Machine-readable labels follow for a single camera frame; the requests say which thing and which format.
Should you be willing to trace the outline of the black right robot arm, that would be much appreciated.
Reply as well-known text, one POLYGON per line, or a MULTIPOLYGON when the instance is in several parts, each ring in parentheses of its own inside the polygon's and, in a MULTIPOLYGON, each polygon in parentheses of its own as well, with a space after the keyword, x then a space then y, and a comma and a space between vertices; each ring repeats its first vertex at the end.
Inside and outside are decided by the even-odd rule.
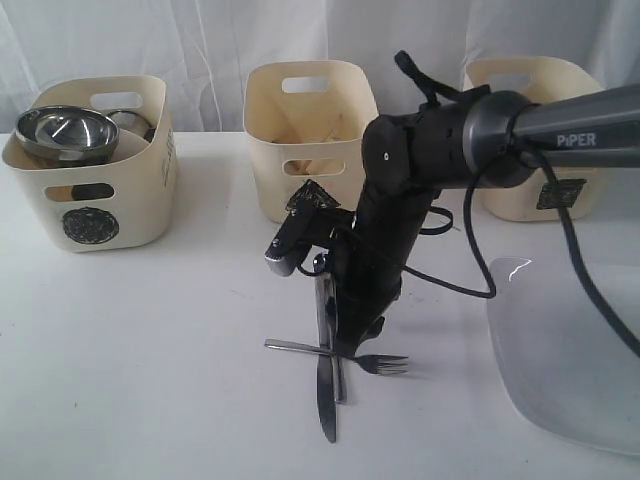
POLYGON ((447 105, 376 118, 365 130, 362 151, 363 189, 331 249, 338 354, 353 355, 376 334, 382 314, 400 295, 407 259, 442 190, 511 188, 536 170, 546 176, 583 287, 614 332, 638 348, 586 272, 555 173, 559 167, 638 166, 637 86, 542 105, 514 91, 482 87, 447 105))

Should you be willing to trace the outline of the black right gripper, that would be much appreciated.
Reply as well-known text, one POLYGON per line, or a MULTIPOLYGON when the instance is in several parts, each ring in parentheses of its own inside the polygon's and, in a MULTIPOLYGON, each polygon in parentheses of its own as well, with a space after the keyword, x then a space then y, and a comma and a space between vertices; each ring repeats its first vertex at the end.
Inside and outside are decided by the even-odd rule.
POLYGON ((403 212, 359 209, 335 230, 336 300, 329 301, 331 346, 353 357, 358 346, 382 333, 384 314, 402 288, 403 212), (358 337, 357 330, 366 330, 358 337))

